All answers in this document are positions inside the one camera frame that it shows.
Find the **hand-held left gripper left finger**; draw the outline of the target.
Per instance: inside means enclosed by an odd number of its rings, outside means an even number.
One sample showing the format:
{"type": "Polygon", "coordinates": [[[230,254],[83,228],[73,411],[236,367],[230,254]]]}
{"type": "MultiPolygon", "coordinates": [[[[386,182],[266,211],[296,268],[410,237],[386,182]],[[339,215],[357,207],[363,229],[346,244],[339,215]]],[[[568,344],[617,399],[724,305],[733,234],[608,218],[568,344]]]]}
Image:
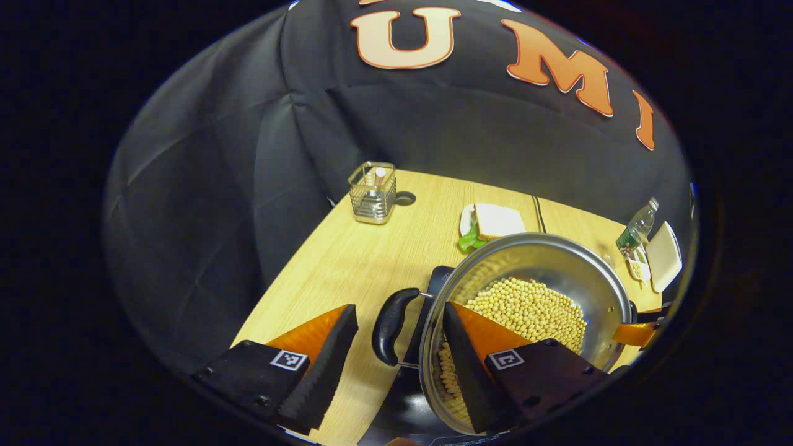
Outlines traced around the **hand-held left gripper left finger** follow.
{"type": "Polygon", "coordinates": [[[222,401],[273,426],[319,429],[359,330],[355,305],[341,305],[272,341],[241,341],[193,373],[222,401]]]}

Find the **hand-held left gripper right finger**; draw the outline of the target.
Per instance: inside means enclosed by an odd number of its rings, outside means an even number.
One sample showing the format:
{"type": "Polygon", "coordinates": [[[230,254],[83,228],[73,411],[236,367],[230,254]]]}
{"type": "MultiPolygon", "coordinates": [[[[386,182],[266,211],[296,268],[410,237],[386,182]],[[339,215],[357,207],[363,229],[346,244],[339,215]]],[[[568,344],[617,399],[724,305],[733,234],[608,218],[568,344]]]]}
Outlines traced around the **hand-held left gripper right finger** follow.
{"type": "Polygon", "coordinates": [[[612,352],[528,341],[455,302],[445,303],[442,329],[476,434],[543,424],[583,401],[614,366],[612,352]]]}

